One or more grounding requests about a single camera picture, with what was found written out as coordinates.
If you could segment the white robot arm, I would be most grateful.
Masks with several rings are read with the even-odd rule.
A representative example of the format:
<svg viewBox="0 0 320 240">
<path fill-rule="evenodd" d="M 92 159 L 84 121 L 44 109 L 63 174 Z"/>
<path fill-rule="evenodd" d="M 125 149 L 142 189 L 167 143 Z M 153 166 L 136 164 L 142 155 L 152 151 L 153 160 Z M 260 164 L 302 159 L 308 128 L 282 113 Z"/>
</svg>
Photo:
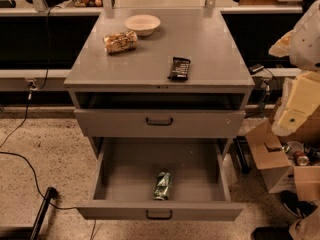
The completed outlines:
<svg viewBox="0 0 320 240">
<path fill-rule="evenodd" d="M 315 1 L 294 28 L 269 49 L 274 57 L 288 56 L 301 70 L 320 70 L 320 0 Z"/>
</svg>

